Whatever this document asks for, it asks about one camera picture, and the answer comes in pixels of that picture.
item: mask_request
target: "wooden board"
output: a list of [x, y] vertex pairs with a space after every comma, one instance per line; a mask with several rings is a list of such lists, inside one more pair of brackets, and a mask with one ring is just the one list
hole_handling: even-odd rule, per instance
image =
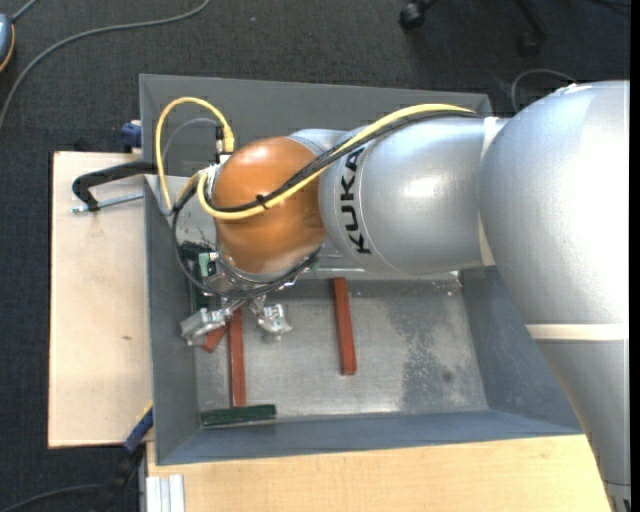
[[179, 466], [147, 446], [188, 512], [609, 511], [584, 435]]
[[[151, 400], [144, 219], [138, 200], [96, 214], [73, 180], [135, 155], [58, 152], [53, 159], [49, 446], [121, 443]], [[142, 178], [96, 187], [137, 192]]]

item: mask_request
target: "gray carpet floor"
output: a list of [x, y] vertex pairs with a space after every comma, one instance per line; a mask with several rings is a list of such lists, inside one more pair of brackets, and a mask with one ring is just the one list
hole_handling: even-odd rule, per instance
[[[0, 12], [13, 14], [23, 1], [1, 0]], [[409, 34], [397, 23], [402, 0], [213, 0], [187, 21], [98, 35], [37, 65], [0, 132], [0, 510], [59, 487], [103, 483], [119, 457], [113, 447], [47, 449], [48, 159], [74, 147], [122, 151], [119, 129], [139, 117], [138, 74], [472, 91], [511, 116], [511, 84], [528, 69], [580, 81], [629, 78], [630, 0], [614, 1], [535, 2], [551, 36], [529, 59], [515, 51], [527, 24], [511, 0], [442, 0]], [[198, 3], [41, 0], [17, 23], [0, 105], [27, 64], [55, 42]], [[532, 77], [520, 101], [560, 85]], [[90, 502], [90, 495], [68, 496], [30, 510], [86, 510]], [[135, 503], [134, 486], [114, 510], [135, 510]]]

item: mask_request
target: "black cable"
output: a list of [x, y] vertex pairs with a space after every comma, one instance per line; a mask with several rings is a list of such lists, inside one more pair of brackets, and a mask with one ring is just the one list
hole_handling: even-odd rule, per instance
[[278, 187], [277, 189], [273, 190], [272, 192], [266, 195], [261, 195], [259, 197], [256, 197], [254, 201], [250, 201], [248, 203], [244, 203], [236, 206], [218, 207], [211, 203], [210, 198], [205, 197], [205, 200], [207, 201], [209, 206], [211, 206], [212, 208], [220, 212], [229, 212], [229, 213], [242, 212], [250, 208], [255, 208], [256, 206], [262, 206], [264, 208], [266, 202], [271, 201], [272, 199], [275, 199], [276, 197], [280, 196], [281, 194], [289, 190], [291, 187], [300, 183], [305, 178], [308, 178], [309, 176], [316, 173], [323, 167], [330, 165], [331, 163], [335, 162], [339, 158], [342, 158], [344, 155], [353, 152], [356, 148], [361, 147], [362, 145], [372, 141], [373, 139], [377, 139], [383, 135], [386, 135], [392, 131], [396, 131], [411, 123], [423, 121], [426, 119], [436, 119], [436, 118], [452, 117], [452, 116], [474, 117], [474, 118], [478, 117], [478, 115], [473, 112], [464, 112], [459, 110], [439, 110], [434, 112], [419, 112], [416, 114], [411, 114], [406, 117], [400, 118], [396, 121], [393, 121], [387, 125], [382, 126], [378, 130], [370, 133], [369, 135], [367, 135], [366, 137], [358, 141], [357, 145], [353, 145], [353, 146], [347, 145], [342, 150], [339, 150], [339, 148], [342, 147], [345, 144], [345, 142], [341, 142], [335, 145], [333, 148], [329, 149], [328, 151], [325, 151], [323, 154], [318, 156], [315, 160], [313, 160], [312, 162], [307, 164], [305, 167], [303, 167], [300, 171], [298, 171], [291, 178], [285, 181], [280, 187]]
[[309, 257], [305, 258], [293, 270], [290, 270], [287, 274], [276, 279], [272, 283], [259, 286], [257, 288], [252, 288], [250, 290], [245, 291], [244, 293], [235, 293], [235, 292], [228, 292], [228, 291], [222, 293], [222, 292], [216, 292], [214, 290], [212, 290], [212, 292], [231, 300], [241, 300], [241, 301], [255, 299], [257, 297], [261, 297], [268, 293], [275, 292], [276, 290], [279, 290], [280, 288], [282, 288], [282, 286], [285, 283], [288, 283], [289, 281], [294, 279], [305, 268], [310, 267], [316, 261], [316, 256], [319, 251], [320, 251], [320, 248], [316, 249], [316, 251], [314, 251]]
[[20, 10], [11, 17], [11, 23], [15, 23], [16, 21], [18, 21], [18, 18], [20, 18], [25, 12], [31, 9], [33, 4], [35, 4], [37, 1], [38, 0], [31, 0], [30, 2], [27, 2], [25, 5], [23, 5]]
[[87, 484], [87, 485], [76, 485], [75, 487], [64, 487], [62, 489], [56, 489], [54, 491], [38, 494], [37, 496], [33, 496], [29, 499], [16, 503], [15, 505], [11, 505], [9, 508], [2, 509], [0, 510], [0, 512], [13, 512], [14, 510], [21, 509], [23, 507], [26, 507], [27, 505], [31, 505], [32, 503], [46, 500], [54, 496], [60, 496], [61, 494], [96, 492], [96, 491], [101, 491], [104, 488], [105, 486], [103, 484]]
[[515, 113], [520, 112], [520, 108], [518, 107], [517, 103], [516, 103], [516, 99], [517, 99], [517, 93], [518, 93], [518, 85], [520, 84], [520, 81], [529, 75], [550, 75], [550, 76], [555, 76], [557, 78], [562, 78], [564, 80], [568, 80], [570, 82], [573, 83], [577, 83], [577, 80], [565, 73], [562, 73], [560, 71], [555, 71], [553, 69], [546, 69], [546, 68], [536, 68], [536, 69], [528, 69], [526, 71], [523, 71], [522, 73], [520, 73], [515, 80], [513, 81], [513, 83], [511, 84], [511, 106], [513, 107], [513, 111]]
[[625, 14], [623, 9], [631, 10], [631, 1], [629, 2], [616, 2], [615, 0], [591, 0], [592, 3], [601, 5], [602, 7], [607, 7], [611, 9], [616, 14]]
[[[167, 153], [169, 152], [169, 148], [171, 148], [171, 144], [173, 144], [173, 141], [175, 140], [175, 137], [184, 128], [187, 128], [188, 126], [193, 126], [194, 124], [198, 124], [198, 123], [213, 124], [215, 126], [215, 128], [216, 128], [216, 134], [218, 134], [218, 130], [221, 129], [221, 126], [220, 126], [218, 120], [211, 119], [210, 117], [196, 117], [195, 119], [190, 119], [189, 121], [185, 121], [180, 126], [178, 126], [171, 133], [171, 135], [169, 136], [169, 140], [167, 141], [167, 144], [165, 145], [164, 149], [162, 150], [162, 155], [160, 156], [160, 158], [162, 158], [163, 162], [164, 162], [164, 159], [165, 159]], [[160, 185], [160, 180], [157, 180], [157, 182], [156, 182], [156, 192], [155, 192], [157, 197], [160, 197], [161, 194], [162, 194], [161, 188], [162, 187]], [[169, 217], [175, 211], [175, 209], [167, 210], [166, 206], [160, 200], [157, 201], [157, 203], [158, 203], [158, 207], [160, 208], [160, 212], [162, 212], [162, 215], [164, 215], [165, 217]]]
[[2, 106], [2, 110], [0, 110], [0, 133], [2, 132], [2, 127], [4, 126], [4, 121], [7, 118], [7, 112], [9, 111], [9, 106], [11, 105], [11, 100], [15, 96], [16, 91], [18, 90], [18, 87], [20, 87], [20, 84], [22, 84], [22, 82], [24, 81], [25, 77], [29, 74], [29, 72], [40, 61], [42, 61], [43, 59], [45, 59], [46, 57], [51, 55], [56, 50], [62, 48], [63, 46], [66, 46], [66, 45], [68, 45], [70, 43], [78, 41], [80, 39], [84, 39], [86, 37], [94, 36], [94, 35], [97, 35], [97, 34], [105, 34], [105, 33], [109, 33], [109, 32], [116, 32], [116, 31], [120, 31], [120, 30], [131, 30], [131, 29], [136, 29], [136, 28], [158, 27], [160, 25], [166, 25], [168, 23], [173, 23], [175, 21], [182, 21], [182, 20], [185, 20], [187, 18], [190, 18], [190, 17], [195, 16], [196, 14], [198, 14], [200, 11], [202, 11], [209, 4], [210, 1], [211, 0], [204, 0], [195, 9], [193, 9], [193, 10], [191, 10], [189, 12], [186, 12], [184, 14], [179, 14], [177, 16], [172, 16], [170, 18], [164, 18], [164, 19], [161, 19], [161, 20], [141, 21], [141, 22], [137, 22], [137, 23], [128, 23], [128, 24], [125, 24], [125, 25], [111, 25], [109, 27], [95, 28], [95, 29], [92, 29], [92, 30], [87, 30], [86, 32], [82, 32], [80, 34], [76, 34], [76, 35], [71, 36], [71, 37], [67, 37], [66, 39], [63, 39], [62, 41], [59, 41], [56, 44], [50, 46], [49, 48], [47, 48], [45, 51], [43, 51], [40, 55], [38, 55], [35, 59], [33, 59], [27, 65], [27, 67], [22, 71], [22, 73], [20, 73], [20, 76], [18, 76], [18, 78], [16, 79], [15, 83], [11, 87], [11, 90], [9, 91], [9, 94], [7, 95], [7, 99], [5, 100], [4, 105]]
[[125, 455], [120, 459], [113, 476], [106, 486], [102, 486], [89, 512], [107, 512], [114, 498], [121, 493], [136, 474], [138, 466], [144, 456], [145, 446], [139, 443], [133, 451], [125, 449]]

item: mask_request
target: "green object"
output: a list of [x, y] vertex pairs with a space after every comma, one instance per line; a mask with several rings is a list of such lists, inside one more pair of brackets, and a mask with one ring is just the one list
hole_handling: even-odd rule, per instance
[[276, 417], [276, 406], [273, 404], [251, 405], [248, 407], [231, 407], [230, 409], [211, 409], [200, 413], [203, 427], [218, 427], [252, 421], [272, 420]]
[[211, 261], [211, 258], [209, 257], [208, 252], [201, 252], [198, 254], [198, 264], [200, 265], [201, 277], [208, 277], [211, 275], [209, 273], [209, 261]]

